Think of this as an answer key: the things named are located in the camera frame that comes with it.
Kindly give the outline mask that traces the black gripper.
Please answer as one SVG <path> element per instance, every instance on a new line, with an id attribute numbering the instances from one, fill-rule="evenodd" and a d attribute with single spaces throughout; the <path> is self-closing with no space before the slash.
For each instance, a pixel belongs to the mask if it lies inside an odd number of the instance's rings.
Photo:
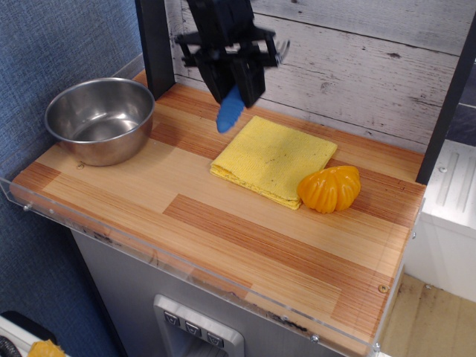
<path id="1" fill-rule="evenodd" d="M 217 103 L 237 85 L 246 108 L 266 90 L 264 67 L 280 64 L 275 32 L 254 24 L 250 1 L 189 1 L 197 31 L 178 35 L 184 65 L 199 72 Z"/>

